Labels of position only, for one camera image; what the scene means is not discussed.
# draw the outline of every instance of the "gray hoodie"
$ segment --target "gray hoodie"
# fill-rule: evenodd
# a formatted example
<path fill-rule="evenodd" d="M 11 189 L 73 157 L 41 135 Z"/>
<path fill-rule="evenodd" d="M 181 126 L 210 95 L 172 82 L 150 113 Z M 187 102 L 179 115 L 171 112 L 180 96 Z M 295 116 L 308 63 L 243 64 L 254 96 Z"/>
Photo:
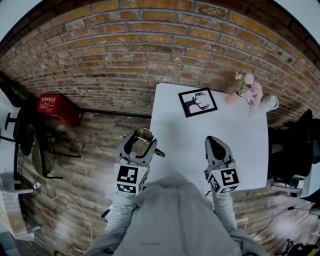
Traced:
<path fill-rule="evenodd" d="M 232 199 L 212 203 L 192 183 L 151 185 L 139 195 L 117 193 L 106 233 L 86 256 L 266 256 L 237 229 Z"/>

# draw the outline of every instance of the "wooden floor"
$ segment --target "wooden floor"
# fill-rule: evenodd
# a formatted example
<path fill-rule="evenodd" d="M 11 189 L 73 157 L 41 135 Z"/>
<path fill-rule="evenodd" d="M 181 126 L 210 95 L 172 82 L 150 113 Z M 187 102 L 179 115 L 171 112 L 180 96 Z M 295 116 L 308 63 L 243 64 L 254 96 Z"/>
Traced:
<path fill-rule="evenodd" d="M 25 186 L 40 182 L 53 198 L 60 193 L 69 194 L 88 216 L 93 238 L 106 227 L 101 214 L 111 205 L 113 198 L 113 165 L 121 135 L 135 129 L 149 128 L 149 119 L 86 113 L 80 127 L 51 122 L 65 135 L 54 142 L 54 149 L 63 153 L 79 152 L 82 158 L 57 156 L 50 175 L 63 179 L 46 179 L 38 175 L 32 165 L 31 155 L 19 158 L 18 172 Z M 41 226 L 35 232 L 34 242 L 16 241 L 22 256 L 67 256 L 69 249 L 85 251 L 90 245 L 89 224 L 78 207 L 61 195 L 57 200 L 46 197 L 43 188 L 38 195 L 23 195 L 21 203 L 29 216 Z M 285 193 L 263 189 L 238 191 L 232 194 L 238 226 L 254 236 L 282 210 L 298 205 L 309 209 L 312 205 Z M 316 243 L 319 221 L 307 210 L 285 211 L 255 239 L 262 244 L 268 255 L 280 252 L 286 239 L 296 243 Z"/>

